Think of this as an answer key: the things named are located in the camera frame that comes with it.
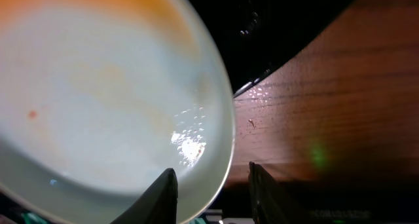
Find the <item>light green plate orange smear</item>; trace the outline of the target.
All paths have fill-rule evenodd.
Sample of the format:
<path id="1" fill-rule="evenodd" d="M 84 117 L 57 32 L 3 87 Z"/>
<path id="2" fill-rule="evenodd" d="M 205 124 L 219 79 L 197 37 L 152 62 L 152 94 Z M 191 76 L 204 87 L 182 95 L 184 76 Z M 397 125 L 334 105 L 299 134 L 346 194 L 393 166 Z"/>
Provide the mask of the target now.
<path id="1" fill-rule="evenodd" d="M 234 104 L 188 0 L 1 0 L 1 191 L 58 223 L 110 223 L 166 169 L 178 223 L 232 162 Z"/>

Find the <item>round black tray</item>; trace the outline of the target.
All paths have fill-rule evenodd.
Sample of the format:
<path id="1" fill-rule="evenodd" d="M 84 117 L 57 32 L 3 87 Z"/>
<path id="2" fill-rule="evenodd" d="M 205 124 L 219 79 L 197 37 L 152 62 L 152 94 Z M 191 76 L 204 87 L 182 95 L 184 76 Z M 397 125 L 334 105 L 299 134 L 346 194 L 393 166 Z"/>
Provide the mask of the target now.
<path id="1" fill-rule="evenodd" d="M 189 0 L 237 97 L 312 42 L 354 0 Z"/>

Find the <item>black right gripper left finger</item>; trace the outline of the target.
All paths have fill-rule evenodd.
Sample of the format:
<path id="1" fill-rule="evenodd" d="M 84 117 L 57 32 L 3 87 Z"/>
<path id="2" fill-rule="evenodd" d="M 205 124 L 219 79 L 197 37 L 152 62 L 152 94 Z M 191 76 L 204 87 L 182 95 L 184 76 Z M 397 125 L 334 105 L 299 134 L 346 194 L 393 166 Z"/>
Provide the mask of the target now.
<path id="1" fill-rule="evenodd" d="M 178 183 L 173 168 L 167 168 L 147 190 L 111 224 L 174 224 Z"/>

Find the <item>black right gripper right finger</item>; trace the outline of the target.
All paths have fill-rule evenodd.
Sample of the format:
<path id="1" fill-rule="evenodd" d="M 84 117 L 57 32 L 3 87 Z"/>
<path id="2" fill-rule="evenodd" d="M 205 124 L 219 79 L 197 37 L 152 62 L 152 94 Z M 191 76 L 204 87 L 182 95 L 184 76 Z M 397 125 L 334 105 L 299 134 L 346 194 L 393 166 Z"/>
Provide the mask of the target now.
<path id="1" fill-rule="evenodd" d="M 309 213 L 260 165 L 249 163 L 252 216 L 258 224 L 309 224 Z"/>

